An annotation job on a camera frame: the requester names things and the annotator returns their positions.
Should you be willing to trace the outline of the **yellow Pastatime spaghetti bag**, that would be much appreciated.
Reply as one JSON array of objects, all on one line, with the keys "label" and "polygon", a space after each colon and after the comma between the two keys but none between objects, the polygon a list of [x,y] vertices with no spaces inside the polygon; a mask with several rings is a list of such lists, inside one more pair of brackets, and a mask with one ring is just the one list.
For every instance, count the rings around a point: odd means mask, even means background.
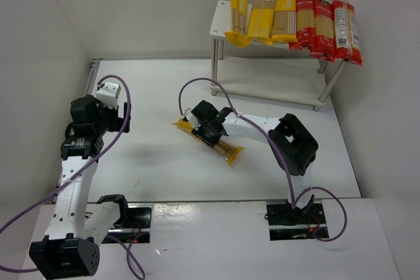
[{"label": "yellow Pastatime spaghetti bag", "polygon": [[[193,127],[188,122],[180,118],[176,123],[173,123],[176,128],[182,130],[184,133],[189,134],[192,138],[195,138],[197,141],[203,142],[198,136],[192,133]],[[237,159],[237,156],[242,151],[243,147],[233,146],[228,142],[219,140],[211,149],[217,152],[220,156],[224,157],[227,164],[232,166],[234,161]]]}]

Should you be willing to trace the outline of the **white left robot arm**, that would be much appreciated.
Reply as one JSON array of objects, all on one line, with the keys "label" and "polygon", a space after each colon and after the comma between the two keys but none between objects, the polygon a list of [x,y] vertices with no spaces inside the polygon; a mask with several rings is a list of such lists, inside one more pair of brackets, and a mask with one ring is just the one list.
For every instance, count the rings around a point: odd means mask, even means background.
[{"label": "white left robot arm", "polygon": [[60,191],[42,240],[31,243],[29,250],[45,279],[93,276],[108,230],[127,217],[123,195],[102,196],[91,216],[85,216],[98,158],[105,152],[102,137],[106,132],[129,131],[129,117],[120,118],[118,109],[117,97],[101,92],[71,103],[71,130],[61,147]]}]

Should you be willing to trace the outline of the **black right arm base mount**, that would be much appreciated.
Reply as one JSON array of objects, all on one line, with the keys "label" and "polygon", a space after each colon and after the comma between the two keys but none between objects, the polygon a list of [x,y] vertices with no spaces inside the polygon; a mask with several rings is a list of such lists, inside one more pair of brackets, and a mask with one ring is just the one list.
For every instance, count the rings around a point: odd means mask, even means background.
[{"label": "black right arm base mount", "polygon": [[329,238],[324,208],[320,202],[315,202],[301,219],[289,214],[285,202],[267,203],[264,218],[268,221],[271,241],[314,239],[314,232],[320,239]]}]

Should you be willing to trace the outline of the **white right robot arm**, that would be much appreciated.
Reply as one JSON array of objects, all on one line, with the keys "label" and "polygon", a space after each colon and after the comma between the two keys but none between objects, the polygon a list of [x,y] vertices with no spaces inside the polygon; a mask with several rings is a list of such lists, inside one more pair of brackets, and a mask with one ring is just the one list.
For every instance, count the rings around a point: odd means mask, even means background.
[{"label": "white right robot arm", "polygon": [[281,118],[246,115],[230,107],[218,110],[202,100],[194,108],[188,108],[183,118],[191,124],[192,134],[209,146],[214,146],[223,136],[268,144],[286,173],[290,213],[303,216],[308,212],[314,196],[303,196],[302,192],[308,187],[305,174],[316,158],[319,145],[295,115],[287,113]]}]

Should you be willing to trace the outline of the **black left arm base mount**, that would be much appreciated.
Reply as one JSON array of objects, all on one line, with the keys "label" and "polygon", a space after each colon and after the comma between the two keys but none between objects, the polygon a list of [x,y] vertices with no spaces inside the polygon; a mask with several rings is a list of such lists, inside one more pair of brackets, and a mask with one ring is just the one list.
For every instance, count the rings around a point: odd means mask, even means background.
[{"label": "black left arm base mount", "polygon": [[108,234],[122,243],[149,243],[152,224],[152,204],[129,203],[128,219],[108,230]]}]

